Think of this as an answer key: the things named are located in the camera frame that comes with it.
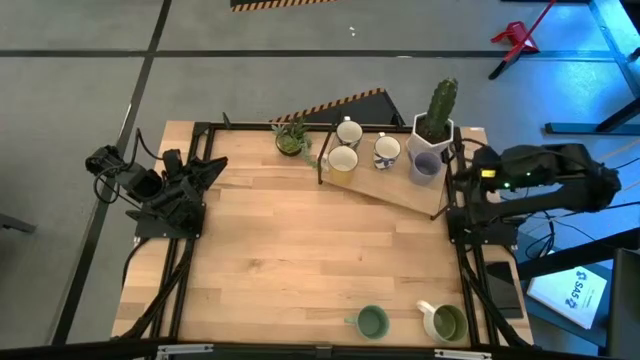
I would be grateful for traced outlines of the white mug green inside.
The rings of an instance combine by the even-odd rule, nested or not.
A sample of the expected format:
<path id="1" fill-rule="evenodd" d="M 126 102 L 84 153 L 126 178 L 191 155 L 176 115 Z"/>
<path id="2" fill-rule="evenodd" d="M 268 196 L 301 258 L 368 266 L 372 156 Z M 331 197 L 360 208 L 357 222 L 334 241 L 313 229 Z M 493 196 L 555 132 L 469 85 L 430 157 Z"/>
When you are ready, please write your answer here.
<path id="1" fill-rule="evenodd" d="M 425 332 L 441 344 L 455 344 L 468 337 L 468 320 L 465 313 L 450 304 L 432 305 L 426 301 L 416 302 L 423 314 L 422 325 Z"/>

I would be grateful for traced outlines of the black mat hazard edge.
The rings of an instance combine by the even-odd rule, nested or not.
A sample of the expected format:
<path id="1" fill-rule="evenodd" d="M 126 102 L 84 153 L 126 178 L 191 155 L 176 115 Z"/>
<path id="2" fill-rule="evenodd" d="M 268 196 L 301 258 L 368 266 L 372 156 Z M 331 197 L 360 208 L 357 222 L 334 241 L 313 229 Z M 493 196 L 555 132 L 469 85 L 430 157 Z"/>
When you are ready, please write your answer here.
<path id="1" fill-rule="evenodd" d="M 406 125 L 399 110 L 384 88 L 374 88 L 328 103 L 275 117 L 269 123 L 286 123 L 304 118 L 307 123 L 332 123 L 337 114 L 366 125 Z"/>

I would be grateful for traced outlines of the red metal floor stand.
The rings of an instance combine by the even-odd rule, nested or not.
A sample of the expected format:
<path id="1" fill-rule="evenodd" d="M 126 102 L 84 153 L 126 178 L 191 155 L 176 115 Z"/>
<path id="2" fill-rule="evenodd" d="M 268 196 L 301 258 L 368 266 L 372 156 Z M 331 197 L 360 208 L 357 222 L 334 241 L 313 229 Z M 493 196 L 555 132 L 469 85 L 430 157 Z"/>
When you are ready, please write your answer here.
<path id="1" fill-rule="evenodd" d="M 489 80 L 497 79 L 512 64 L 517 62 L 522 54 L 537 54 L 540 52 L 533 38 L 533 33 L 556 2 L 557 0 L 550 0 L 530 27 L 527 27 L 522 21 L 510 22 L 504 31 L 491 39 L 492 43 L 498 43 L 507 39 L 511 44 L 511 49 L 502 58 L 499 65 L 489 74 Z"/>

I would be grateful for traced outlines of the hazard stripe floor tape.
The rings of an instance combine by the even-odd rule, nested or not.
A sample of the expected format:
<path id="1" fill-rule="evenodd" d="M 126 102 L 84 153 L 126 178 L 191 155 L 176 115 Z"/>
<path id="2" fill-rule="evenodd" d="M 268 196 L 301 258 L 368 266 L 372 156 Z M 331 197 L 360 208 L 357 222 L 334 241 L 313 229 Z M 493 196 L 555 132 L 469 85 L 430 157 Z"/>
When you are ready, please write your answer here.
<path id="1" fill-rule="evenodd" d="M 265 9 L 332 3 L 336 1 L 337 0 L 230 0 L 230 8 L 232 12 L 248 12 Z"/>

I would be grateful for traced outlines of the cactus in white pot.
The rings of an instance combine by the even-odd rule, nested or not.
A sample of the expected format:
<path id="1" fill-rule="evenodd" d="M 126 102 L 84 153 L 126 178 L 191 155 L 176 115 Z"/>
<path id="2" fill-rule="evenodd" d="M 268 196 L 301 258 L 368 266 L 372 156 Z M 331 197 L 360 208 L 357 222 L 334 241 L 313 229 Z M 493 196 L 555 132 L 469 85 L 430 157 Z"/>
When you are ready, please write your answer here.
<path id="1" fill-rule="evenodd" d="M 429 152 L 439 156 L 453 141 L 454 122 L 450 119 L 458 91 L 458 81 L 440 81 L 426 112 L 414 116 L 412 133 L 407 140 L 409 155 Z"/>

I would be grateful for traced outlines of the blue floral white mug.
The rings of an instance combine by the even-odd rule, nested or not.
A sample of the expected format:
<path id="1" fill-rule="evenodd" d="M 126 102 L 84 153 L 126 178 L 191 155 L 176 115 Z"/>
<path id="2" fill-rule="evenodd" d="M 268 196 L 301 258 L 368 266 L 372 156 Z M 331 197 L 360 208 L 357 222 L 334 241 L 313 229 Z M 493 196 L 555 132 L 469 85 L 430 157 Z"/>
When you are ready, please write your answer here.
<path id="1" fill-rule="evenodd" d="M 373 145 L 373 164 L 378 170 L 391 168 L 401 154 L 400 142 L 384 132 L 378 134 Z"/>

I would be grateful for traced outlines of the dark side table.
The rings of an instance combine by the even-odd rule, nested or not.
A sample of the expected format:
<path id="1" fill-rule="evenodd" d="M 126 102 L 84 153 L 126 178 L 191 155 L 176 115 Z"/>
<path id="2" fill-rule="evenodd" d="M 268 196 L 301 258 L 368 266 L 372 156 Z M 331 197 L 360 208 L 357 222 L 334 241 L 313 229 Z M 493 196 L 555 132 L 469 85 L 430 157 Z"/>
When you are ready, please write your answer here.
<path id="1" fill-rule="evenodd" d="M 640 359 L 640 227 L 590 243 L 530 259 L 517 265 L 528 287 L 535 277 L 581 266 L 607 280 L 589 330 L 534 300 L 524 292 L 527 312 L 599 346 L 601 355 Z"/>

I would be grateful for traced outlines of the lavender mug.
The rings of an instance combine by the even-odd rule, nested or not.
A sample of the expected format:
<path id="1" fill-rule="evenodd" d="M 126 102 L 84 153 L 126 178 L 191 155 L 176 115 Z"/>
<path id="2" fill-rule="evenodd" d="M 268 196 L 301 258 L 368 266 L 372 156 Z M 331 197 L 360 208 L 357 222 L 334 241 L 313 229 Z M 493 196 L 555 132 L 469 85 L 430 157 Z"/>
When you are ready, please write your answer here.
<path id="1" fill-rule="evenodd" d="M 431 152 L 416 153 L 411 158 L 409 179 L 415 185 L 429 184 L 440 172 L 442 161 Z"/>

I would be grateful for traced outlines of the wooden shelf black frame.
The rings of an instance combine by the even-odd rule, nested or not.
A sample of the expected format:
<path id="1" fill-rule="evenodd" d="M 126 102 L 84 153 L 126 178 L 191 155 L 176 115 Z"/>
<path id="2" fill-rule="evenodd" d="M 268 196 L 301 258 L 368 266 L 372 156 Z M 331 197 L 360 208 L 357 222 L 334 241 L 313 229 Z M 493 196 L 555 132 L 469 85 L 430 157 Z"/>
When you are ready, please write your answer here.
<path id="1" fill-rule="evenodd" d="M 321 180 L 320 157 L 333 148 L 341 146 L 336 137 L 336 128 L 343 117 L 340 116 L 333 123 L 317 157 L 317 177 L 320 184 L 330 184 Z M 409 155 L 407 148 L 407 140 L 410 137 L 410 133 L 407 129 L 392 129 L 392 131 L 384 133 L 400 142 L 401 154 L 391 168 L 378 170 L 373 164 L 373 145 L 378 138 L 378 134 L 382 131 L 367 132 L 362 125 L 361 127 L 363 136 L 358 148 L 355 150 L 359 156 L 359 164 L 355 170 L 352 183 L 348 186 L 330 185 L 415 210 L 433 218 L 437 217 L 438 212 L 441 210 L 441 198 L 444 194 L 447 166 L 442 163 L 440 172 L 427 185 L 420 186 L 412 183 L 409 179 L 412 157 Z"/>

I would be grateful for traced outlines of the black desk leg frame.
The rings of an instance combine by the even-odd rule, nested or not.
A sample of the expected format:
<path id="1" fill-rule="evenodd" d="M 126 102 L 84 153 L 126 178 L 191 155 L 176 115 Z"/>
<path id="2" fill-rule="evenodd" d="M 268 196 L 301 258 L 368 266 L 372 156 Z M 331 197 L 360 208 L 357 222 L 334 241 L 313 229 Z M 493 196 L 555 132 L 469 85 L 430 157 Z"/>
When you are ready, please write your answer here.
<path id="1" fill-rule="evenodd" d="M 640 136 L 640 33 L 622 0 L 591 0 L 589 8 L 600 26 L 633 99 L 600 123 L 551 122 L 549 135 Z"/>

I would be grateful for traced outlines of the sage green mug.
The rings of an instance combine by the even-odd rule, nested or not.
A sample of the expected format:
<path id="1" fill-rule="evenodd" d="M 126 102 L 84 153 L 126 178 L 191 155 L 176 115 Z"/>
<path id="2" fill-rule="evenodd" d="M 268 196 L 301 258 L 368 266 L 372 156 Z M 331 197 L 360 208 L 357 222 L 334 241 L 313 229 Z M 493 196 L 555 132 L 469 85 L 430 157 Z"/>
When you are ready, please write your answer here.
<path id="1" fill-rule="evenodd" d="M 357 332 L 368 340 L 380 340 L 390 330 L 390 319 L 387 313 L 377 305 L 367 305 L 351 317 L 346 317 L 344 322 L 353 325 Z"/>

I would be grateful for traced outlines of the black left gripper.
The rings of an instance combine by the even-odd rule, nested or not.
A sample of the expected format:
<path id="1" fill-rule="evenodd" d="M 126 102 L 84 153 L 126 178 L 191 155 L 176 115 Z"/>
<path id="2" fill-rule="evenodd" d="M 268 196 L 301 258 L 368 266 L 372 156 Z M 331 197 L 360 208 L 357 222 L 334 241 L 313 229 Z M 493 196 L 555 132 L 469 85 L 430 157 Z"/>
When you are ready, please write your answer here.
<path id="1" fill-rule="evenodd" d="M 197 157 L 182 161 L 181 151 L 166 150 L 163 153 L 165 166 L 164 192 L 171 198 L 186 197 L 189 201 L 201 201 L 203 187 L 211 187 L 228 164 L 227 157 L 200 160 Z"/>

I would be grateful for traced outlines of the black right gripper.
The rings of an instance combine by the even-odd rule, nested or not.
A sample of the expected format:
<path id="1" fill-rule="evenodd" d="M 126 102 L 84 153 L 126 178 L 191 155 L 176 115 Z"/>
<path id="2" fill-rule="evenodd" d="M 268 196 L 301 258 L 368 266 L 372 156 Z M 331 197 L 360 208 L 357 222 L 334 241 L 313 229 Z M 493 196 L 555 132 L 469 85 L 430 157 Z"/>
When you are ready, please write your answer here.
<path id="1" fill-rule="evenodd" d="M 473 177 L 458 177 L 475 175 L 480 187 L 494 192 L 508 188 L 508 178 L 503 171 L 501 156 L 491 147 L 484 146 L 474 152 L 472 168 L 458 169 L 453 175 L 452 182 L 457 187 L 471 187 Z"/>

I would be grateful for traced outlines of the white box with logo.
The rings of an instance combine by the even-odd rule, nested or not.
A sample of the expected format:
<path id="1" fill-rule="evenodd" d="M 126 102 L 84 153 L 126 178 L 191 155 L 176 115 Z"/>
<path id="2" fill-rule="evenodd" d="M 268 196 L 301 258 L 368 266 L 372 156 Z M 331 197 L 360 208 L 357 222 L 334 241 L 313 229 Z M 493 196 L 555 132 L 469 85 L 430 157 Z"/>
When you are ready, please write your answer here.
<path id="1" fill-rule="evenodd" d="M 533 278 L 527 295 L 589 330 L 606 285 L 605 278 L 578 266 Z"/>

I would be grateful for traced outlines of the dark floor object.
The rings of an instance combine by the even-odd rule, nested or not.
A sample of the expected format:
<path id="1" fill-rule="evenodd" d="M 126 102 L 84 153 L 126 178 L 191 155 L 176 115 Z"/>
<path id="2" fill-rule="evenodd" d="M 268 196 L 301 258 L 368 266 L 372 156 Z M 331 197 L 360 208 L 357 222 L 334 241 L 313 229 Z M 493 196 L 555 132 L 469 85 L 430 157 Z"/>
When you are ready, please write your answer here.
<path id="1" fill-rule="evenodd" d="M 36 226 L 17 218 L 0 213 L 0 228 L 13 229 L 23 233 L 33 233 Z"/>

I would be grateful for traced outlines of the succulent in black pot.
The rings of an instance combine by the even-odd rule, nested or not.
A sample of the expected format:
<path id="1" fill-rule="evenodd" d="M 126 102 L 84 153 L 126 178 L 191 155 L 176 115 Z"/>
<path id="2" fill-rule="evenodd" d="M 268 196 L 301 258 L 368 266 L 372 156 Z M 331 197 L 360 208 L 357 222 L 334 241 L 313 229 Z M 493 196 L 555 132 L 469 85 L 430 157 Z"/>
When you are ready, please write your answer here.
<path id="1" fill-rule="evenodd" d="M 300 155 L 307 165 L 316 169 L 317 158 L 311 154 L 313 145 L 308 134 L 309 126 L 304 117 L 291 119 L 285 124 L 271 126 L 275 135 L 275 145 L 282 155 L 295 157 Z"/>

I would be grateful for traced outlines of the black table frame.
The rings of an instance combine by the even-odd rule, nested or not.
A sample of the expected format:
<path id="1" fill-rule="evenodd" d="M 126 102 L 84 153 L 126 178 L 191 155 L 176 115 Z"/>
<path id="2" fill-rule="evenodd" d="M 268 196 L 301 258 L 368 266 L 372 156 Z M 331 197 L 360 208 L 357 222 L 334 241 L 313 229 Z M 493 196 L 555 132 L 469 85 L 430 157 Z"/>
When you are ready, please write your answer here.
<path id="1" fill-rule="evenodd" d="M 383 344 L 430 347 L 416 302 L 462 306 L 457 252 L 427 214 L 330 184 L 280 154 L 266 123 L 166 124 L 160 143 L 229 162 L 205 194 L 187 284 L 160 331 L 184 341 L 361 346 L 344 322 L 389 315 Z"/>

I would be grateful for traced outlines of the small white mug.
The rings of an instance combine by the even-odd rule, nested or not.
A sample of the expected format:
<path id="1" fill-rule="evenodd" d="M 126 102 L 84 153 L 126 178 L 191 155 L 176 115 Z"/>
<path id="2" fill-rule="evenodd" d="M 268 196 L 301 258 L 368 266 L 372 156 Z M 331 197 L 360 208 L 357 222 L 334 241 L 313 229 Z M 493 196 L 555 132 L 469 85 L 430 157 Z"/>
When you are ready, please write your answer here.
<path id="1" fill-rule="evenodd" d="M 350 116 L 344 116 L 342 121 L 336 128 L 336 137 L 342 146 L 347 146 L 356 150 L 363 136 L 361 125 L 351 119 Z"/>

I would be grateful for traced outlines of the silver frame bracket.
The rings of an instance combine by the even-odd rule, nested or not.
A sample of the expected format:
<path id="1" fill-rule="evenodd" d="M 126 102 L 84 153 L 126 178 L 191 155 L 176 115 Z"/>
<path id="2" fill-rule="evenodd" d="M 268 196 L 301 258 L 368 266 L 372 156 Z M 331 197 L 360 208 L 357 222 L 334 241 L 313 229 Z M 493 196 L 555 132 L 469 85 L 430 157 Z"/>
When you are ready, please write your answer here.
<path id="1" fill-rule="evenodd" d="M 162 345 L 157 349 L 154 360 L 172 360 L 178 355 L 209 353 L 214 349 L 213 344 L 173 344 Z"/>
<path id="2" fill-rule="evenodd" d="M 434 357 L 447 360 L 493 360 L 491 353 L 454 349 L 435 349 Z"/>

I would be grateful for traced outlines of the yellow mug white handle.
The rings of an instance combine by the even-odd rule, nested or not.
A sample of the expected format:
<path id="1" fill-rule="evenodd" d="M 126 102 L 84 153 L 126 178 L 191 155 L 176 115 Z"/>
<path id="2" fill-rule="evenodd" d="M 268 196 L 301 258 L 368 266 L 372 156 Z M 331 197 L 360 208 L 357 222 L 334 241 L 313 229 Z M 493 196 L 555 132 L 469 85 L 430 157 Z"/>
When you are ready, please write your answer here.
<path id="1" fill-rule="evenodd" d="M 320 157 L 321 180 L 339 186 L 348 186 L 354 179 L 359 156 L 348 146 L 338 146 Z"/>

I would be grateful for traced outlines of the black tablet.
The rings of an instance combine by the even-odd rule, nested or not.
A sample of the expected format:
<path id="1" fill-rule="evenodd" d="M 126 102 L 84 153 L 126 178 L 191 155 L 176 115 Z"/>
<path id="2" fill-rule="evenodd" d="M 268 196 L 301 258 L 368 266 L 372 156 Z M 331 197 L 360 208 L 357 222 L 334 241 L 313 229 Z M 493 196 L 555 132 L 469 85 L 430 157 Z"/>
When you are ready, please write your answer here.
<path id="1" fill-rule="evenodd" d="M 524 315 L 508 262 L 486 265 L 489 291 L 494 304 L 506 319 L 523 319 Z"/>

